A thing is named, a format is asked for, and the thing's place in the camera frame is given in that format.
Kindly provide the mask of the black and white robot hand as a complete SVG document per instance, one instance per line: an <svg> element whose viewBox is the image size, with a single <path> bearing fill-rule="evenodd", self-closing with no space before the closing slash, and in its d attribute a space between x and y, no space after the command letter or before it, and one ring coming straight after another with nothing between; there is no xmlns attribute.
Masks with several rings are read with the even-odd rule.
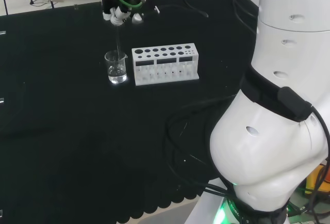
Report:
<svg viewBox="0 0 330 224"><path fill-rule="evenodd" d="M145 22L160 9L153 0L102 0L103 19L119 27L127 21L135 25Z"/></svg>

